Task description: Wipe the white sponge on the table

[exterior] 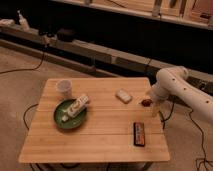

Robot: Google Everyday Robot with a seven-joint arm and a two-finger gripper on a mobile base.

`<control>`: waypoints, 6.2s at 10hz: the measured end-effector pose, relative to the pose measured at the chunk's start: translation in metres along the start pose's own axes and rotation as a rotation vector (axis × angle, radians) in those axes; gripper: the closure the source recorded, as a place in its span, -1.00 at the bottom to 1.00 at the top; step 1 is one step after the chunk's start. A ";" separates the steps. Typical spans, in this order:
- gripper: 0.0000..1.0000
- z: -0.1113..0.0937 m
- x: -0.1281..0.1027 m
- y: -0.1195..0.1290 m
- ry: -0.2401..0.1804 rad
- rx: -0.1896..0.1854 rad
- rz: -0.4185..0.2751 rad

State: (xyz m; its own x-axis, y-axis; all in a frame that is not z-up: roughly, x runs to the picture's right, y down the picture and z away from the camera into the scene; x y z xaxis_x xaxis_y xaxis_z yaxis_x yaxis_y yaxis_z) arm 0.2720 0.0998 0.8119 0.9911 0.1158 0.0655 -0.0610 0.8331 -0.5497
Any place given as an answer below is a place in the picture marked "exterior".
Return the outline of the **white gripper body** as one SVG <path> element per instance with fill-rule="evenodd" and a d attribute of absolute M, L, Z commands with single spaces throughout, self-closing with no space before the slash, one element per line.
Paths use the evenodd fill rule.
<path fill-rule="evenodd" d="M 155 117 L 158 114 L 160 104 L 166 99 L 166 90 L 160 85 L 154 84 L 148 91 L 148 96 L 154 104 L 152 116 Z"/>

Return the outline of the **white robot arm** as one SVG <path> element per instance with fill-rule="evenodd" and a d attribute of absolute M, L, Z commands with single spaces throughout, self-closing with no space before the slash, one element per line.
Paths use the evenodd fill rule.
<path fill-rule="evenodd" d="M 160 69 L 148 95 L 153 102 L 175 95 L 213 125 L 213 97 L 190 85 L 187 78 L 188 70 L 183 66 Z"/>

